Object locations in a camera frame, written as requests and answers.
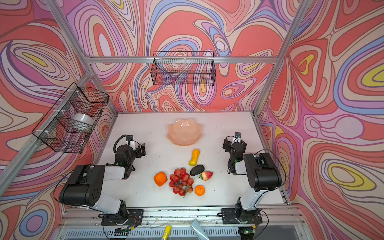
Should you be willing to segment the large fake orange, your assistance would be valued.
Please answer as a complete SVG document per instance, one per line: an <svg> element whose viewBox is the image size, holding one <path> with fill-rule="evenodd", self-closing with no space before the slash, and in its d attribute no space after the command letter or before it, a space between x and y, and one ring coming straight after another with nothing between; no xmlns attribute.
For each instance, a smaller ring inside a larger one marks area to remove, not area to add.
<svg viewBox="0 0 384 240"><path fill-rule="evenodd" d="M164 172L159 172L154 176L154 182L158 187L163 186L167 181L168 178Z"/></svg>

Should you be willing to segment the red green fake apple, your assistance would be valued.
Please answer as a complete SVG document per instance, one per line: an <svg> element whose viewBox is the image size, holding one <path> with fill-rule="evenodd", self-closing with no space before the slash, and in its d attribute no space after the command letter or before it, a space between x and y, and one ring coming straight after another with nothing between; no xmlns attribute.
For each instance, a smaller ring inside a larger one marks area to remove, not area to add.
<svg viewBox="0 0 384 240"><path fill-rule="evenodd" d="M204 171L200 174L199 179L202 179L203 181L208 181L213 176L213 174L213 172Z"/></svg>

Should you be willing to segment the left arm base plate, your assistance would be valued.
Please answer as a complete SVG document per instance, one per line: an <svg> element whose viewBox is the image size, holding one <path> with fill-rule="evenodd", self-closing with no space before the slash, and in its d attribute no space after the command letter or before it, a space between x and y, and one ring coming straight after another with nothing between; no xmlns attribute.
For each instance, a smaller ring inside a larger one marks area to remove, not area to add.
<svg viewBox="0 0 384 240"><path fill-rule="evenodd" d="M102 219L102 226L137 227L142 224L143 215L143 209L130 209L114 215L99 214L98 217Z"/></svg>

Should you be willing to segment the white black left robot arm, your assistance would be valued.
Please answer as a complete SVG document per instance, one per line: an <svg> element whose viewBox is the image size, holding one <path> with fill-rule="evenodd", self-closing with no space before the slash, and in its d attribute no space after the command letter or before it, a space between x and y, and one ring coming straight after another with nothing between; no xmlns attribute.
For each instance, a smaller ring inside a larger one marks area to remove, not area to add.
<svg viewBox="0 0 384 240"><path fill-rule="evenodd" d="M103 184L127 180L136 170L135 159L146 155L146 145L135 141L132 135L122 135L114 143L113 153L112 164L76 166L59 194L59 202L99 212L103 226L135 226L140 221L129 213L125 201L104 193Z"/></svg>

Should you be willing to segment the dark fake avocado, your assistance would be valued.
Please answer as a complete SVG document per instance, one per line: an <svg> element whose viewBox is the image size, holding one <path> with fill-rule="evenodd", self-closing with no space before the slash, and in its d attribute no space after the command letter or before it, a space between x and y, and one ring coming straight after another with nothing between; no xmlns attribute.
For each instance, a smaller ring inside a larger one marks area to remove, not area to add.
<svg viewBox="0 0 384 240"><path fill-rule="evenodd" d="M205 167L203 165L196 165L190 170L190 176L200 175L205 171Z"/></svg>

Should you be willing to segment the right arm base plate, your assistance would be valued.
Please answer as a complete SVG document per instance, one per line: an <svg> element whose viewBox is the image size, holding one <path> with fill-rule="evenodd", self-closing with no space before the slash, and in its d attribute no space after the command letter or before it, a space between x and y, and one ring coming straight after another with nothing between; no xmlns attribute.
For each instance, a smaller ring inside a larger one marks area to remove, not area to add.
<svg viewBox="0 0 384 240"><path fill-rule="evenodd" d="M222 208L217 216L222 218L222 222L225 225L254 224L258 226L263 223L262 215L259 210L245 211L237 208Z"/></svg>

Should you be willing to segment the small fake tangerine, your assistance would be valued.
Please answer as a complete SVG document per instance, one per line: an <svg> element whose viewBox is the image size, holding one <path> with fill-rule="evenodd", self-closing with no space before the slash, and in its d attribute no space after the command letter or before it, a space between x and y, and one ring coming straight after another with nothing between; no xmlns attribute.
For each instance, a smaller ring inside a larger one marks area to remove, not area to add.
<svg viewBox="0 0 384 240"><path fill-rule="evenodd" d="M198 185L195 187L195 194L199 197L203 196L205 194L205 188L202 185Z"/></svg>

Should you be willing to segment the fake strawberry bunch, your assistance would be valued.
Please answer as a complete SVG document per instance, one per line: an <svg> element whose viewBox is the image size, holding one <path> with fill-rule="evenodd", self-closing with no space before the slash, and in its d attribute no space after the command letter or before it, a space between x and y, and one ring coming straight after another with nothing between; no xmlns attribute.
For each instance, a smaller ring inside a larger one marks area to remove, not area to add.
<svg viewBox="0 0 384 240"><path fill-rule="evenodd" d="M187 173L185 168L177 168L170 175L169 187L172 188L175 195L185 197L186 194L193 192L194 180Z"/></svg>

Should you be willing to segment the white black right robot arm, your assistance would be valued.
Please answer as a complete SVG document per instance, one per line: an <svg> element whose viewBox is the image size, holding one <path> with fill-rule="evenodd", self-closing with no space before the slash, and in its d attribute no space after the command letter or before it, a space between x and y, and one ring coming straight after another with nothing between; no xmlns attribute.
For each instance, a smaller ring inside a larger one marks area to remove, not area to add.
<svg viewBox="0 0 384 240"><path fill-rule="evenodd" d="M223 149L230 154L228 173L234 176L246 175L249 188L238 198L234 208L223 208L218 214L223 224L260 224L261 210L258 208L266 194L278 189L283 179L275 162L268 153L259 151L246 153L247 143L239 136L225 137Z"/></svg>

